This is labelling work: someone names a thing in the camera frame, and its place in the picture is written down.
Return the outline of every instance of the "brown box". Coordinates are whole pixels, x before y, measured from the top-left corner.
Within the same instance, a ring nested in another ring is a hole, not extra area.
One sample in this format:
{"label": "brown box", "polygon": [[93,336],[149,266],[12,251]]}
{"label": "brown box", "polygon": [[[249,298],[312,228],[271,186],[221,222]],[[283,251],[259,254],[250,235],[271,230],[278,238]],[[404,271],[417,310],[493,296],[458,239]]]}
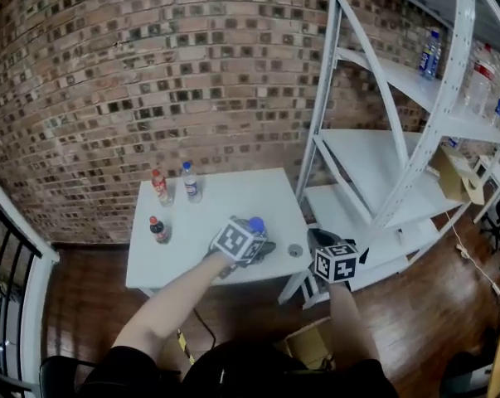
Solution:
{"label": "brown box", "polygon": [[301,361],[308,369],[317,370],[331,359],[331,319],[322,318],[275,344],[281,352]]}
{"label": "brown box", "polygon": [[439,172],[439,186],[447,199],[483,205],[483,184],[464,155],[439,146],[429,165]]}

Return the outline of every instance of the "black shirt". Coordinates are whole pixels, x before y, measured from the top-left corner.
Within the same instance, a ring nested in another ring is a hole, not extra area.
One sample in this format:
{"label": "black shirt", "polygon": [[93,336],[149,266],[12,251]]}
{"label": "black shirt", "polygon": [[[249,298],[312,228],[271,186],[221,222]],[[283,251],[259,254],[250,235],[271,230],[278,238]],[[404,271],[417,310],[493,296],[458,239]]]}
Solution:
{"label": "black shirt", "polygon": [[346,371],[310,371],[271,346],[228,342],[191,367],[182,384],[159,371],[145,353],[112,348],[77,391],[94,396],[361,396],[397,397],[377,360],[365,360]]}

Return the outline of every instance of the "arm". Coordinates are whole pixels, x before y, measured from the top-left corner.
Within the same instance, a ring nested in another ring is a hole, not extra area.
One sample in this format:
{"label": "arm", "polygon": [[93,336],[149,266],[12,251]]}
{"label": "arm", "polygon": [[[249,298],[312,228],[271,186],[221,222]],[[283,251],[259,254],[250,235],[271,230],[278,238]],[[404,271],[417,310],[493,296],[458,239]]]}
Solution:
{"label": "arm", "polygon": [[351,292],[342,283],[329,285],[333,356],[337,370],[344,370],[363,360],[379,360],[375,340],[362,322]]}
{"label": "arm", "polygon": [[114,347],[136,348],[155,361],[164,340],[183,324],[213,279],[233,262],[216,252],[160,289],[124,326]]}

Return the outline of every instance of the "shelf board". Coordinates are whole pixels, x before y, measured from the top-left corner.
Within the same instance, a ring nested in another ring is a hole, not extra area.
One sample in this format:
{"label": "shelf board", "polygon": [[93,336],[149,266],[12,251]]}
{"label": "shelf board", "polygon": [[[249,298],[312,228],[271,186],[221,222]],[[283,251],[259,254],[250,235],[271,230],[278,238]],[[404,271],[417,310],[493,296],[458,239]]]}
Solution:
{"label": "shelf board", "polygon": [[[331,231],[343,239],[354,239],[360,243],[367,230],[367,224],[358,215],[337,184],[308,187],[305,196],[320,228]],[[373,269],[388,261],[406,256],[415,250],[439,239],[432,220],[410,223],[402,232],[386,231],[370,246],[367,261],[359,265],[359,272]]]}
{"label": "shelf board", "polygon": [[[359,51],[338,47],[337,57],[371,70],[366,56]],[[402,91],[426,111],[432,112],[441,86],[440,80],[435,78],[427,80],[421,76],[418,70],[387,59],[379,58],[379,63],[391,85]],[[500,143],[500,130],[493,127],[486,119],[466,114],[464,100],[461,98],[457,100],[453,113],[444,121],[443,135]]]}
{"label": "shelf board", "polygon": [[[320,135],[351,178],[368,209],[376,214],[400,175],[391,131],[324,129]],[[409,154],[412,154],[419,137],[419,133],[405,134]],[[396,228],[430,219],[460,204],[447,199],[437,180],[423,172],[386,226]]]}

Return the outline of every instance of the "black cable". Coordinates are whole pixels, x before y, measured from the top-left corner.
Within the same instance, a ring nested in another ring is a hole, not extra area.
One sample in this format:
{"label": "black cable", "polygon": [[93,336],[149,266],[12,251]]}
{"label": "black cable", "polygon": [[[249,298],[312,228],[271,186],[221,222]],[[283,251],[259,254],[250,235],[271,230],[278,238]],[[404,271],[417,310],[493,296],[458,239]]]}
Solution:
{"label": "black cable", "polygon": [[213,343],[211,345],[211,349],[213,349],[215,347],[215,345],[216,345],[216,336],[215,336],[215,333],[213,333],[213,331],[209,328],[209,326],[207,326],[206,322],[203,321],[203,318],[200,317],[200,314],[197,312],[197,310],[195,308],[192,311],[194,311],[194,315],[197,316],[197,319],[200,321],[200,323],[202,324],[202,326],[204,328],[206,328],[206,330],[209,332],[209,334],[213,338]]}

